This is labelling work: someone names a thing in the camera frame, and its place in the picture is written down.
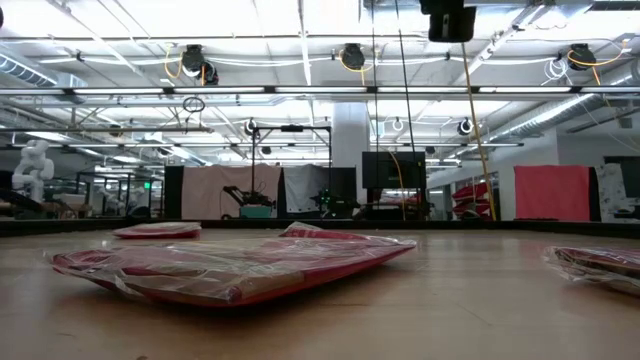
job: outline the plastic wrap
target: plastic wrap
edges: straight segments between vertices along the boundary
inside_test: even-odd
[[[549,247],[545,262],[571,281],[591,281],[640,296],[640,250]]]
[[[118,229],[113,235],[122,239],[188,239],[200,236],[200,230],[199,223],[166,222]]]
[[[294,224],[277,238],[123,246],[47,258],[59,273],[130,297],[230,307],[353,274],[415,245]]]

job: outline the table surface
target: table surface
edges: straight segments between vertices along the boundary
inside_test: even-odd
[[[204,230],[201,240],[274,235]],[[549,245],[640,242],[514,231],[365,231],[416,250],[370,271],[235,311],[124,299],[54,273],[43,250],[109,232],[0,239],[0,359],[640,359],[640,299],[571,284]]]

